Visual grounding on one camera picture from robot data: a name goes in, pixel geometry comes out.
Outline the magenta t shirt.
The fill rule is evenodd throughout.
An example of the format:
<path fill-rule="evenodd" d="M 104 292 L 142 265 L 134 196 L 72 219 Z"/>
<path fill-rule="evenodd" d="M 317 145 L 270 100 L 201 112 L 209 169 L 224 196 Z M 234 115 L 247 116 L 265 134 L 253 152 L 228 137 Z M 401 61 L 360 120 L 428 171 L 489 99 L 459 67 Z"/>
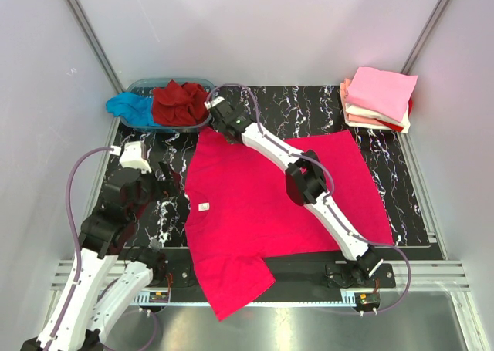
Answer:
<path fill-rule="evenodd" d="M 294 138 L 332 174 L 334 200 L 366 239 L 393 241 L 384 202 L 349 131 Z M 307 209 L 294 204 L 284 173 L 257 151 L 201 131 L 185 183 L 184 226 L 196 277 L 216 318 L 254 301 L 274 282 L 267 258 L 335 251 L 338 246 Z"/>

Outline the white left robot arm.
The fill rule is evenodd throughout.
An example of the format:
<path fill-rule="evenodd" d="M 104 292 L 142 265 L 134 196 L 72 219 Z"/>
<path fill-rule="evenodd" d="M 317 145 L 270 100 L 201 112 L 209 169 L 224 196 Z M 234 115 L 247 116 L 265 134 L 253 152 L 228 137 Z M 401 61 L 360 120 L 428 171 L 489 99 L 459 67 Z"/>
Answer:
<path fill-rule="evenodd" d="M 41 333 L 24 350 L 102 350 L 118 319 L 144 288 L 169 279 L 162 251 L 137 248 L 108 288 L 103 285 L 149 204 L 177 197 L 181 177 L 159 164 L 162 179 L 149 168 L 124 167 L 103 188 L 76 238 L 76 254 L 66 286 Z"/>

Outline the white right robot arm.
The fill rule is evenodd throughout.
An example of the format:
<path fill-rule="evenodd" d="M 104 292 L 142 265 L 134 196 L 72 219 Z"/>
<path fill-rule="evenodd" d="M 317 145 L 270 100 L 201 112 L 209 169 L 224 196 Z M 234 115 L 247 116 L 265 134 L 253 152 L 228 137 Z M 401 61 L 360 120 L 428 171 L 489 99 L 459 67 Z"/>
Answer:
<path fill-rule="evenodd" d="M 375 281 L 383 259 L 337 206 L 333 179 L 317 154 L 290 146 L 222 97 L 206 102 L 205 108 L 225 137 L 256 150 L 284 171 L 289 199 L 310 211 L 336 241 L 353 282 L 364 287 Z"/>

